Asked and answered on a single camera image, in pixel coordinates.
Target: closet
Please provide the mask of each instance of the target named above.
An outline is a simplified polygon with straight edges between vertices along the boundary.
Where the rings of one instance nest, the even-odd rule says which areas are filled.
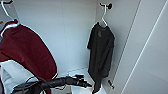
[[[168,50],[165,48],[167,47],[165,36],[168,34],[167,2],[167,0],[13,0],[11,4],[5,4],[5,8],[12,18],[42,38],[57,64],[58,77],[84,74],[85,80],[94,84],[87,73],[90,58],[87,43],[91,29],[104,14],[105,7],[100,3],[106,5],[111,3],[112,8],[106,10],[104,20],[115,36],[115,47],[109,76],[103,78],[101,90],[96,94],[166,94],[165,92],[168,92],[165,88],[168,86],[166,74]],[[0,7],[0,22],[3,22],[0,24],[0,30],[10,20]],[[91,94],[92,90],[93,88],[67,86],[63,91],[52,89],[52,92]]]

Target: red jacket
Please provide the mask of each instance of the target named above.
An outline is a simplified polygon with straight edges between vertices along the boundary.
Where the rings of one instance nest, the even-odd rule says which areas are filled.
[[[8,22],[5,26],[12,23],[17,23],[17,20]],[[51,79],[57,73],[56,63],[44,42],[35,32],[23,25],[6,29],[3,33],[0,62],[11,59],[36,77],[45,80]]]

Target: hanging shirt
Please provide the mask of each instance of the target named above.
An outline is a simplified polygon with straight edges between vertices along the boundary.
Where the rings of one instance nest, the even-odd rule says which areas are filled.
[[[95,82],[93,93],[99,91],[101,79],[108,76],[114,48],[114,35],[110,28],[94,25],[87,48],[90,49],[88,73]]]
[[[17,21],[8,22],[5,26],[13,23]],[[35,32],[21,24],[6,29],[3,33],[0,62],[7,60],[18,62],[33,75],[45,80],[51,79],[57,73],[56,63],[44,42]]]

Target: black shirt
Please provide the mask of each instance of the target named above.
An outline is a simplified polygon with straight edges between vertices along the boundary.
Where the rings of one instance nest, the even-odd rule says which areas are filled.
[[[90,49],[88,72],[95,82],[93,93],[99,91],[101,79],[108,76],[114,48],[114,35],[108,26],[94,25],[87,48]]]

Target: white closet wall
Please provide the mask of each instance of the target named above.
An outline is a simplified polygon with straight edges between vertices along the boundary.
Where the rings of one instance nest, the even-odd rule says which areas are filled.
[[[107,10],[105,20],[116,38],[111,71],[109,77],[102,81],[108,94],[111,89],[108,80],[113,82],[140,0],[98,0],[96,21],[101,20],[104,12],[100,2],[107,5],[113,4],[112,9]]]
[[[97,0],[14,0],[21,24],[40,35],[59,75],[87,68],[87,42],[95,24]]]

